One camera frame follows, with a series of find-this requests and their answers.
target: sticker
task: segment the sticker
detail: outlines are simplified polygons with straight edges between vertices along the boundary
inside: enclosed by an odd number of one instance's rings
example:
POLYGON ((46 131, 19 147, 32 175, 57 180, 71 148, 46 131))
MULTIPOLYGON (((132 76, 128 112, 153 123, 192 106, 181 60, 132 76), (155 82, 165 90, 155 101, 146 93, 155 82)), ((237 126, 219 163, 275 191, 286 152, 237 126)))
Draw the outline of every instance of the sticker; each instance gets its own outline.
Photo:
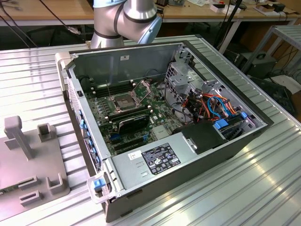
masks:
POLYGON ((128 60, 130 58, 130 55, 121 56, 120 60, 128 60))
POLYGON ((135 152, 132 152, 132 153, 127 154, 127 155, 128 155, 128 157, 130 158, 130 160, 134 160, 134 159, 139 158, 139 157, 142 156, 140 150, 135 151, 135 152))
POLYGON ((153 175, 162 173, 181 163, 169 143, 143 152, 142 157, 153 175))

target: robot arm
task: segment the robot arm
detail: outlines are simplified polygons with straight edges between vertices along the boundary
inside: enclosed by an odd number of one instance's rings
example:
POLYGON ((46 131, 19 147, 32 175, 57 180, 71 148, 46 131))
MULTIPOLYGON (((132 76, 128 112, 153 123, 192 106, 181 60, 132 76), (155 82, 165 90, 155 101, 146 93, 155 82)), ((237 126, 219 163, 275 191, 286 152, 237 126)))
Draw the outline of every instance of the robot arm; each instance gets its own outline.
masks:
POLYGON ((153 0, 94 0, 91 48, 123 46, 123 38, 138 44, 152 42, 162 20, 153 0))

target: gray metal shelf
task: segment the gray metal shelf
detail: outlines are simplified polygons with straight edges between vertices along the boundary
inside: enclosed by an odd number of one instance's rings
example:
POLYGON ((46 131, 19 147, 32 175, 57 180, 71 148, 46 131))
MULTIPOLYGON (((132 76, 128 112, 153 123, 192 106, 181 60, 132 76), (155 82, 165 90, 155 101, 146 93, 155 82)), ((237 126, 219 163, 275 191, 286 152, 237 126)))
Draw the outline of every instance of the gray metal shelf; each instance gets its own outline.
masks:
MULTIPOLYGON (((300 25, 283 25, 283 26, 271 26, 268 32, 265 34, 261 42, 258 44, 256 50, 253 52, 251 57, 248 59, 246 64, 241 69, 242 72, 246 72, 252 62, 255 60, 259 52, 262 50, 264 45, 268 42, 272 34, 275 34, 278 36, 277 40, 273 43, 273 45, 268 50, 268 54, 272 55, 275 51, 276 47, 280 43, 281 40, 284 40, 297 48, 298 50, 301 50, 301 26, 300 25)), ((289 69, 289 73, 293 72, 294 69, 301 64, 301 58, 289 69)))
MULTIPOLYGON (((204 39, 188 40, 273 121, 234 158, 134 210, 110 225, 301 225, 301 125, 204 39)), ((0 225, 106 225, 86 188, 87 168, 60 91, 54 54, 86 45, 0 52, 0 136, 3 118, 20 114, 23 128, 56 126, 71 192, 0 225)), ((196 67, 210 79, 201 64, 196 67)))

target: power supply label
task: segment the power supply label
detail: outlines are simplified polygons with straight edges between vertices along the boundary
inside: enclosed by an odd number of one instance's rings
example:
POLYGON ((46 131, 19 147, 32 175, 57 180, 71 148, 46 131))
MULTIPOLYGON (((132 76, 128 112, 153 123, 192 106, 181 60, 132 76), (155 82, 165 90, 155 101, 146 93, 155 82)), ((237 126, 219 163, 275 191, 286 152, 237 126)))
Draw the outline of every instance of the power supply label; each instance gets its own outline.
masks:
POLYGON ((169 143, 142 152, 142 157, 153 175, 162 173, 181 163, 169 143))

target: white label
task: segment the white label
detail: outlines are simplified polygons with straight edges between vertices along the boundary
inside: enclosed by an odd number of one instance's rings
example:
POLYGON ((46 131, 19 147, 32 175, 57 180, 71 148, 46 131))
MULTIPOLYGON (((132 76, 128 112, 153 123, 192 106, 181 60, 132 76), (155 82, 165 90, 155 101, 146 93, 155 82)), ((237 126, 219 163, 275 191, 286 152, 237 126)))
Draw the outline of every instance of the white label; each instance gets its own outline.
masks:
POLYGON ((120 60, 128 60, 130 58, 130 55, 121 56, 120 60))
POLYGON ((140 150, 132 152, 132 153, 127 154, 127 155, 128 155, 128 157, 129 157, 130 160, 134 160, 136 158, 142 157, 140 150))

